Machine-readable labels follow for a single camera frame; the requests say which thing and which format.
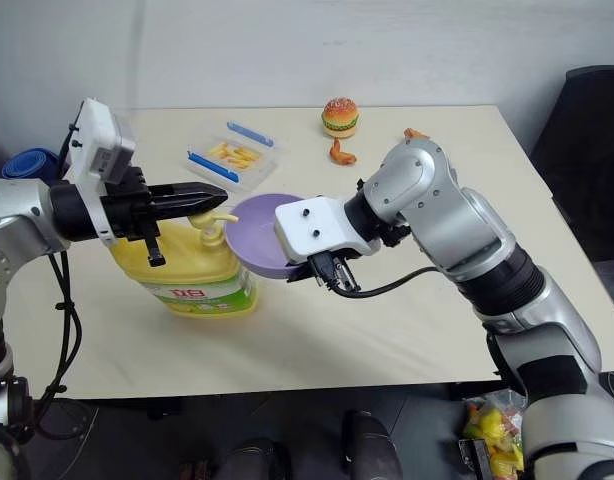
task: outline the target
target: plastic bag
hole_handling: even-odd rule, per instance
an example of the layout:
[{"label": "plastic bag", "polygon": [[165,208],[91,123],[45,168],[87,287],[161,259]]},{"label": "plastic bag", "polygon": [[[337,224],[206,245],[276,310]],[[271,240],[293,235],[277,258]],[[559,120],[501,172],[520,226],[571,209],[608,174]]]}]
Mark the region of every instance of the plastic bag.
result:
[{"label": "plastic bag", "polygon": [[467,407],[469,421],[463,436],[485,441],[494,478],[517,480],[517,472],[524,470],[520,430],[525,398],[509,389],[499,390],[467,400]]}]

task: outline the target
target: white wall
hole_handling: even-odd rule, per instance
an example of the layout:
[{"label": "white wall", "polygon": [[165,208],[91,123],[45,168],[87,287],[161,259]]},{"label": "white wall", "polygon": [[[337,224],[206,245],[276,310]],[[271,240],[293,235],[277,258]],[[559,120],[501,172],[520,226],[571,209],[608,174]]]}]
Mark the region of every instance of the white wall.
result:
[{"label": "white wall", "polygon": [[531,148],[614,0],[0,0],[0,147],[114,107],[498,104]]}]

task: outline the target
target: purple bowl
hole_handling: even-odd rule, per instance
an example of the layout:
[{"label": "purple bowl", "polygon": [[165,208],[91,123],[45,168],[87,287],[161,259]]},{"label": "purple bowl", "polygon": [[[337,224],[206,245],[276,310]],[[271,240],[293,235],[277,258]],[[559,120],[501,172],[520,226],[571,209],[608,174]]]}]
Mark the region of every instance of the purple bowl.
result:
[{"label": "purple bowl", "polygon": [[232,210],[238,217],[225,225],[225,238],[240,262],[252,272],[267,278],[288,278],[296,267],[287,266],[287,257],[274,233],[276,207],[302,198],[284,193],[256,195]]}]

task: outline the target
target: white table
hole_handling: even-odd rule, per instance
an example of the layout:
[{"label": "white table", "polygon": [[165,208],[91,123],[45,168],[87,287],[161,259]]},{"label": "white table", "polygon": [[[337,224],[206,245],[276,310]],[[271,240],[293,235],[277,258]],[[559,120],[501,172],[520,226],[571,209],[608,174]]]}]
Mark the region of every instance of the white table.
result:
[{"label": "white table", "polygon": [[[269,132],[284,146],[279,168],[256,193],[348,197],[404,128],[431,135],[448,152],[461,184],[484,194],[535,262],[559,281],[596,335],[604,369],[614,370],[614,306],[495,107],[362,109],[358,133],[343,143],[358,156],[353,167],[329,161],[331,140],[321,133],[319,109],[142,110],[132,115],[134,164],[150,184],[202,181],[182,166],[186,149],[225,119]],[[99,241],[75,244],[69,252],[84,328],[81,353],[65,378],[72,397],[495,378],[480,322],[437,274],[372,300],[339,298],[313,280],[262,280],[260,307],[251,317],[199,321],[170,315],[125,277]],[[354,261],[352,268],[361,285],[372,288],[428,264],[413,241],[404,241]],[[17,373],[30,379],[36,396],[58,358],[62,318],[53,305],[59,300],[44,258],[24,267],[10,286],[6,334]]]}]

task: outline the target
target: bottle label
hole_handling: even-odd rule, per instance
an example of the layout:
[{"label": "bottle label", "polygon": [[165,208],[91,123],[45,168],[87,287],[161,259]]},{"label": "bottle label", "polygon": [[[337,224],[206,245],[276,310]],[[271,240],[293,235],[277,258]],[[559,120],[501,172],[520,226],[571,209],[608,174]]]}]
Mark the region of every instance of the bottle label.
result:
[{"label": "bottle label", "polygon": [[141,284],[171,309],[192,314],[239,312],[251,307],[253,301],[251,274],[244,268],[221,282]]}]

